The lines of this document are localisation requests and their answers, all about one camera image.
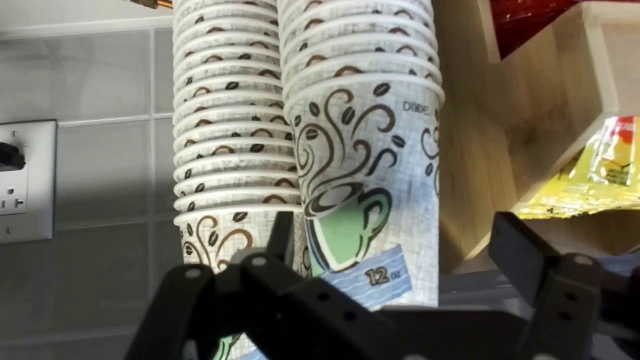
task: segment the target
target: green cup graphic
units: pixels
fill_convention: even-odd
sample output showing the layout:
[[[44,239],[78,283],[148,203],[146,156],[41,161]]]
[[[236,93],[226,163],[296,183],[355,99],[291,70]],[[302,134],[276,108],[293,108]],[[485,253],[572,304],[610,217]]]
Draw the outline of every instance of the green cup graphic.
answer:
[[[389,211],[389,192],[363,192],[361,183],[341,183],[311,197],[306,206],[306,214],[311,216],[307,237],[318,265],[331,272],[355,265],[385,226]]]

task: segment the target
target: plastic wrapper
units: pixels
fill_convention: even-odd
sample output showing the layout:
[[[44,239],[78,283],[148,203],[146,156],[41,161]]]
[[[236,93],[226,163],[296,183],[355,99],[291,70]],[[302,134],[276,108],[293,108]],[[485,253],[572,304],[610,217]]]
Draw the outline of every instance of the plastic wrapper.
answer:
[[[520,217],[572,217],[640,209],[640,115],[607,118],[584,150],[516,211]]]

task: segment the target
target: electrical outlet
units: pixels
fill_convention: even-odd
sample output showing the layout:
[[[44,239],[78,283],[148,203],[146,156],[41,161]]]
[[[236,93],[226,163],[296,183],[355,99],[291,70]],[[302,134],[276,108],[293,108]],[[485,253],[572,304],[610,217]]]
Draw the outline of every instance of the electrical outlet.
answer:
[[[0,243],[53,237],[55,119],[0,124],[23,168],[0,168]]]
[[[0,216],[27,211],[26,170],[0,172]]]

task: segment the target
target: white paper cup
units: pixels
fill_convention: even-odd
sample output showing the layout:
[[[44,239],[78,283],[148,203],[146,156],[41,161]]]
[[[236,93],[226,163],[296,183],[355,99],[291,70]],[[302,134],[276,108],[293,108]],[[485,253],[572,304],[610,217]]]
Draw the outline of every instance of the white paper cup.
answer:
[[[432,86],[412,75],[351,75],[296,93],[286,115],[296,125],[303,203],[343,182],[384,182],[405,165],[432,163],[429,151],[405,153],[421,150],[420,131],[436,124]]]
[[[216,62],[268,62],[279,65],[279,54],[264,48],[251,46],[226,46],[226,48],[207,48],[202,51],[194,51],[184,58],[176,70],[173,78],[180,78],[184,71],[194,70],[202,64],[216,64]]]
[[[195,38],[202,38],[205,33],[224,35],[226,32],[249,32],[249,33],[261,33],[278,39],[278,26],[274,23],[249,20],[249,17],[216,17],[216,20],[199,21],[188,27],[186,32],[177,33],[173,39],[173,51],[180,51],[184,43]]]
[[[173,151],[194,145],[197,142],[218,140],[218,138],[276,138],[293,140],[291,127],[283,124],[265,124],[256,119],[244,121],[221,121],[192,127],[173,140]]]
[[[396,15],[347,15],[330,20],[313,26],[311,29],[300,33],[282,48],[282,64],[306,48],[311,48],[330,38],[350,35],[350,33],[401,33],[427,43],[437,50],[437,39],[433,32],[405,17]]]
[[[279,39],[282,43],[288,43],[300,33],[311,29],[313,26],[331,21],[335,17],[346,17],[346,15],[384,15],[384,17],[396,15],[396,17],[405,17],[409,21],[418,21],[432,32],[436,29],[432,15],[426,14],[424,8],[414,5],[409,2],[350,0],[350,2],[328,2],[307,12],[291,12],[289,17],[282,20]]]
[[[194,192],[211,192],[220,187],[270,185],[270,187],[298,187],[296,172],[270,170],[231,170],[220,173],[204,173],[182,180],[173,185],[176,195]]]
[[[259,90],[259,91],[278,93],[282,91],[282,86],[279,86],[279,80],[274,80],[272,75],[231,74],[231,75],[204,78],[177,90],[177,93],[173,93],[173,108],[205,93],[239,91],[239,90]]]
[[[298,187],[270,187],[270,185],[253,185],[253,187],[226,187],[211,192],[197,192],[173,201],[177,211],[194,211],[199,207],[216,207],[216,206],[251,206],[251,203],[300,203]]]
[[[279,65],[268,62],[244,62],[244,59],[228,59],[228,62],[207,62],[184,71],[180,78],[173,78],[173,91],[188,87],[194,82],[211,80],[218,75],[259,75],[270,80],[279,80]]]
[[[220,206],[180,214],[184,261],[221,272],[238,250],[264,248],[278,211],[300,211],[296,203]]]
[[[278,14],[279,17],[296,17],[303,12],[309,12],[313,8],[333,4],[333,2],[361,2],[361,0],[279,0]],[[432,0],[394,0],[394,4],[412,4],[421,8],[426,14],[433,15]]]
[[[226,32],[224,35],[207,33],[207,35],[199,35],[195,39],[186,42],[177,51],[173,51],[173,67],[177,67],[180,62],[184,62],[192,54],[197,54],[210,48],[226,48],[226,46],[249,46],[249,48],[279,51],[278,38],[270,38],[264,33],[253,33],[253,32]]]
[[[173,163],[182,165],[199,158],[218,158],[229,153],[283,153],[293,156],[293,142],[279,138],[220,138],[182,147]]]
[[[401,54],[353,54],[353,55],[340,55],[330,58],[318,64],[307,64],[302,71],[291,75],[291,80],[283,82],[283,99],[291,93],[298,93],[303,87],[313,84],[331,80],[331,78],[347,78],[355,74],[401,74],[401,75],[415,75],[415,78],[429,78],[437,86],[441,84],[439,70],[424,62],[420,58],[401,55]]]
[[[218,105],[186,118],[173,118],[173,138],[194,127],[246,119],[288,125],[279,105]]]
[[[330,59],[347,54],[404,54],[414,55],[433,65],[439,64],[437,51],[427,48],[424,42],[397,35],[397,33],[353,33],[319,42],[318,46],[306,48],[291,55],[282,67],[282,82],[288,82],[293,74],[318,59]]]
[[[195,12],[204,12],[210,8],[224,8],[224,5],[265,10],[265,12],[278,14],[276,2],[264,2],[264,0],[180,0],[173,5],[173,17],[182,20],[182,17],[190,17]]]
[[[176,108],[173,121],[180,121],[186,115],[221,108],[221,105],[268,105],[268,108],[282,109],[282,93],[242,90],[242,91],[220,91],[220,93],[199,95]]]
[[[173,180],[182,182],[192,175],[214,173],[214,172],[231,172],[231,170],[276,170],[276,172],[293,172],[293,156],[278,153],[228,153],[216,158],[199,158],[177,165],[173,170]]]
[[[258,8],[249,4],[218,4],[218,5],[207,5],[199,8],[195,12],[190,12],[188,15],[173,17],[173,38],[177,33],[184,33],[188,27],[199,21],[216,20],[216,17],[251,17],[258,21],[268,21],[278,26],[278,15],[274,10],[268,8]]]

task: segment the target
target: grout line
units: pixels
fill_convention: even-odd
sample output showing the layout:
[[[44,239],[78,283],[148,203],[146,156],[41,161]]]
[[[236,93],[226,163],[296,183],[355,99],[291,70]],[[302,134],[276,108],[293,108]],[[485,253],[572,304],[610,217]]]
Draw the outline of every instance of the grout line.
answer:
[[[116,115],[116,118],[91,118],[91,119],[60,119],[60,127],[76,127],[76,125],[99,125],[99,124],[123,124],[123,121],[143,121],[148,119],[148,113],[135,113],[135,115]]]
[[[133,223],[139,226],[146,222],[148,222],[148,216],[114,217],[114,219],[83,219],[83,222],[57,223],[55,232],[90,230],[90,227],[117,227],[117,226],[133,226]]]
[[[0,340],[0,345],[46,345],[55,342],[80,342],[80,340],[97,340],[97,337],[117,337],[133,336],[138,328],[99,328],[99,330],[81,330],[81,331],[57,331],[57,334],[34,334],[14,340]]]
[[[148,237],[146,237],[146,248],[148,248],[148,298],[153,298],[155,291],[155,282],[158,282],[158,241],[155,241],[155,29],[148,29]]]
[[[0,33],[0,39],[85,35],[85,33],[133,32],[133,29],[170,27],[170,26],[171,26],[171,14],[165,14],[165,15],[153,15],[153,17],[122,17],[122,20],[95,20],[95,21],[76,21],[76,23],[5,27]]]

